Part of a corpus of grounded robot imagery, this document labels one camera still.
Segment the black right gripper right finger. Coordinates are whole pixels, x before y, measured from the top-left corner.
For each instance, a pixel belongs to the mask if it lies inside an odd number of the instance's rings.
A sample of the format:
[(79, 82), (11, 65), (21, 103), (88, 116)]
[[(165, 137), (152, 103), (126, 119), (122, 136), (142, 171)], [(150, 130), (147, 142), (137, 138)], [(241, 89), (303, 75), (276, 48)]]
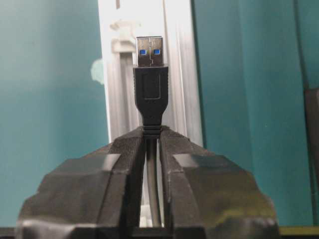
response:
[(254, 176), (163, 127), (164, 224), (175, 239), (277, 239), (274, 205)]

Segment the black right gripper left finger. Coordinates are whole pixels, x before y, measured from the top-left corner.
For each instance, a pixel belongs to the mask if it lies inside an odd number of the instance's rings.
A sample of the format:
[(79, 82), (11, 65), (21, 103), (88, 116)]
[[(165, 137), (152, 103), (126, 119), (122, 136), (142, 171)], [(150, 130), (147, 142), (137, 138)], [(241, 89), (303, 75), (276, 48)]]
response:
[(125, 239), (140, 222), (145, 147), (137, 128), (47, 174), (25, 200), (18, 239)]

